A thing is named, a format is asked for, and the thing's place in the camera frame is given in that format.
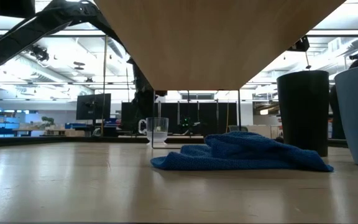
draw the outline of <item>glass mug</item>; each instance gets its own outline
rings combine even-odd
[[[147,139],[152,141],[152,121],[153,118],[146,118],[139,121],[139,133],[146,134]],[[168,137],[168,118],[154,118],[154,143],[164,144]],[[141,124],[145,123],[146,128],[141,130]]]

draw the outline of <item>microfiber cloth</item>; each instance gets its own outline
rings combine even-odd
[[[300,169],[332,172],[317,152],[282,144],[256,133],[212,134],[205,145],[182,146],[180,153],[151,160],[164,170]]]

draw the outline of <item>ceiling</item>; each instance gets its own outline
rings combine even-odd
[[[36,11],[42,10],[49,2],[50,0],[35,0]],[[0,16],[0,30],[8,30],[20,21],[21,19]],[[90,24],[80,24],[68,27],[68,29],[95,30],[95,27]],[[358,29],[358,1],[346,1],[325,20],[320,22],[315,29]],[[343,42],[342,47],[346,49],[348,48],[346,44],[357,40],[357,37],[339,39]],[[347,56],[358,50],[354,49],[345,54],[328,51],[329,45],[332,45],[334,40],[338,41],[338,37],[309,38],[311,47],[307,52],[307,56],[310,65],[312,65],[311,69],[325,69],[334,75],[341,70],[345,70],[351,64]],[[20,82],[21,80],[26,80],[27,82],[30,80],[29,78],[37,82],[84,82],[87,78],[92,78],[94,82],[103,81],[104,39],[100,36],[44,37],[37,42],[37,45],[47,49],[50,60],[38,64],[35,57],[29,54],[21,54],[20,57],[13,59],[14,62],[7,63],[8,72],[5,71],[6,73],[4,73],[1,69],[0,82]],[[106,85],[106,88],[122,89],[123,91],[126,91],[128,87],[134,89],[131,65],[118,57],[110,47],[108,47],[107,58],[106,82],[114,84]],[[76,65],[73,62],[85,63],[84,70],[74,69]],[[304,70],[306,66],[305,53],[284,52],[260,73],[255,74],[251,81],[275,82],[278,76],[288,72]],[[78,94],[90,94],[95,90],[102,89],[103,85],[0,85],[0,90],[15,92],[13,96],[17,95],[19,98],[29,97],[28,95],[21,95],[20,92],[17,94],[17,89],[23,90],[26,88],[28,89],[27,92],[36,90],[37,93],[43,94],[42,96],[40,94],[31,96],[33,98],[51,98],[51,96],[44,96],[49,94],[59,98],[74,99]]]

